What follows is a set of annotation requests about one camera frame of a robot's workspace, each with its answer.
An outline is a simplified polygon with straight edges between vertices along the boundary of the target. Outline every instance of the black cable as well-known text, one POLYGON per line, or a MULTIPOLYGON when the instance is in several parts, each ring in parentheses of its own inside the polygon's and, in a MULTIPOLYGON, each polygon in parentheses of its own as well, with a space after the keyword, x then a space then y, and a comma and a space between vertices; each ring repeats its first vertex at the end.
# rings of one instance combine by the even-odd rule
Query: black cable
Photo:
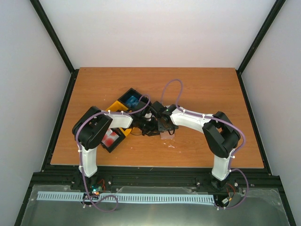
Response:
POLYGON ((173 133, 170 133, 170 131, 168 130, 169 135, 173 135, 174 132, 175 132, 175 128, 174 128, 174 130, 173 130, 173 133))

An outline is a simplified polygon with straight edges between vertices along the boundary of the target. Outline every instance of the wooden table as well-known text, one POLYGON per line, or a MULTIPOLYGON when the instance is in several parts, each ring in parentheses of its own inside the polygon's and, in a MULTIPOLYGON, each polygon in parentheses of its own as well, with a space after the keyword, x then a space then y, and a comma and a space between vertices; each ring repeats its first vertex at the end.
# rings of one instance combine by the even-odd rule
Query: wooden table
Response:
MULTIPOLYGON (((184 83, 179 105, 200 113, 222 111, 245 133, 247 143, 236 154, 232 167, 263 168, 234 68, 81 68, 51 164, 79 164, 71 130, 91 106, 106 109, 130 87, 149 94, 152 102, 159 101, 163 87, 174 78, 184 83)), ((171 83, 163 104, 174 104, 179 90, 178 82, 171 83)), ((212 167, 213 154, 203 134, 180 127, 173 140, 129 135, 112 153, 99 146, 97 165, 212 167)))

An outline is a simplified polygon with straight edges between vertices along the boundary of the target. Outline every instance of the white wall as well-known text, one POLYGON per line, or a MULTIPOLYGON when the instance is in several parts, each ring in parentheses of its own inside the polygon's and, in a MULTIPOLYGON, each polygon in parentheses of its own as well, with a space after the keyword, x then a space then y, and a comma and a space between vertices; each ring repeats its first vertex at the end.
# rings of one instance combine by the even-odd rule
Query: white wall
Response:
POLYGON ((301 225, 301 1, 286 1, 243 73, 268 160, 301 225))
POLYGON ((41 0, 75 67, 238 67, 275 0, 41 0))
POLYGON ((0 221, 14 224, 40 171, 69 80, 29 0, 0 7, 0 221))

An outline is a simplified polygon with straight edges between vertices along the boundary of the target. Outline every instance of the yellow box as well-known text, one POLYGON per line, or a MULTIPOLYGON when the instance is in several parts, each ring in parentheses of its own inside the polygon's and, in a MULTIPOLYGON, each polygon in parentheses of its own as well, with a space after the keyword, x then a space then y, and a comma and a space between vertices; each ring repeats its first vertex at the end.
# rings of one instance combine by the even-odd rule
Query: yellow box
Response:
MULTIPOLYGON (((124 106, 121 102, 119 102, 118 100, 116 100, 110 107, 107 108, 106 111, 112 111, 112 112, 116 112, 116 111, 127 111, 128 108, 126 106, 124 106)), ((126 129, 124 130, 123 128, 119 128, 121 130, 121 132, 127 136, 130 134, 130 132, 132 131, 132 129, 126 129)))

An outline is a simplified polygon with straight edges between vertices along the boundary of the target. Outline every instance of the black metal frame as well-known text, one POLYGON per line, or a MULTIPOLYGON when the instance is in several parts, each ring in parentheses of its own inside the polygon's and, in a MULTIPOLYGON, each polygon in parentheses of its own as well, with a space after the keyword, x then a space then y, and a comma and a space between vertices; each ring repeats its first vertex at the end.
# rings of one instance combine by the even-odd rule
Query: black metal frame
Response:
MULTIPOLYGON (((71 98, 71 94, 79 70, 75 70, 73 68, 39 0, 30 0, 30 2, 32 3, 34 9, 36 10, 42 23, 44 24, 49 36, 51 37, 53 43, 59 51, 63 61, 65 62, 68 70, 71 73, 71 76, 65 96, 63 98, 58 118, 55 123, 55 128, 53 130, 53 134, 49 142, 49 146, 42 165, 41 172, 34 173, 32 176, 15 226, 20 225, 22 222, 23 214, 25 212, 27 202, 32 191, 32 187, 34 185, 70 185, 73 189, 83 190, 82 179, 77 166, 63 166, 50 164, 52 154, 58 139, 58 135, 63 123, 63 119, 68 107, 69 100, 71 98)), ((258 48, 260 42, 262 41, 264 35, 268 31, 269 27, 271 26, 284 2, 285 0, 276 0, 261 29, 259 30, 255 40, 253 41, 250 49, 248 50, 245 58, 243 59, 240 67, 237 69, 237 75, 249 112, 258 147, 261 153, 262 161, 264 164, 263 169, 243 169, 243 172, 247 176, 250 185, 262 188, 277 188, 279 190, 280 197, 284 204, 289 222, 293 226, 296 225, 296 223, 294 221, 290 206, 288 204, 280 177, 271 175, 269 162, 262 145, 260 134, 241 77, 244 69, 246 68, 254 52, 258 48)), ((217 192, 211 189, 209 186, 202 186, 206 183, 206 181, 209 180, 210 171, 211 169, 208 168, 98 167, 96 177, 101 175, 102 178, 106 179, 106 182, 111 181, 110 184, 106 183, 106 188, 111 189, 112 191, 122 186, 177 186, 192 187, 195 188, 197 191, 208 192, 209 194, 214 195, 223 194, 224 191, 217 192)), ((244 187, 246 185, 243 177, 237 172, 232 172, 231 180, 237 182, 239 184, 239 187, 244 187)))

